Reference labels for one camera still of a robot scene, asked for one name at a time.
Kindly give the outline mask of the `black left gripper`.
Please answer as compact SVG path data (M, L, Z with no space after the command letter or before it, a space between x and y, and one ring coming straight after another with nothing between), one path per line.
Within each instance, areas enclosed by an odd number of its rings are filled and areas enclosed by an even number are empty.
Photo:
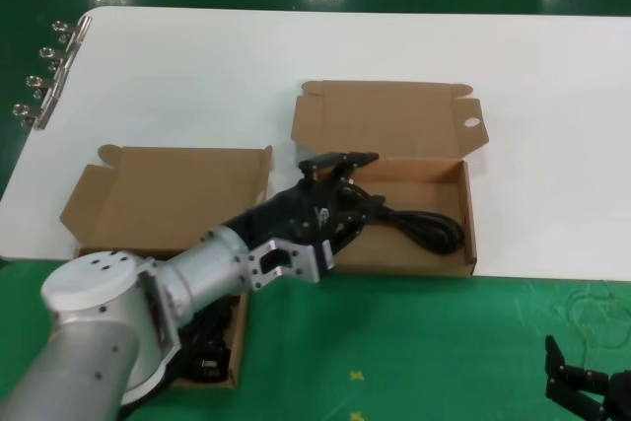
M329 242L333 254L351 244L364 230L369 215L340 210L342 187L357 169L379 159L378 153L329 152L299 162L302 178L224 223L249 249L271 239L299 245Z

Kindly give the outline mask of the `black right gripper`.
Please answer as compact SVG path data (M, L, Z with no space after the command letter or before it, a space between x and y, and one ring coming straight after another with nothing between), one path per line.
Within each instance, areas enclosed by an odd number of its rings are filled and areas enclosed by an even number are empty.
M607 374L567 365L552 335L545 337L545 395L574 415L630 421L630 372Z

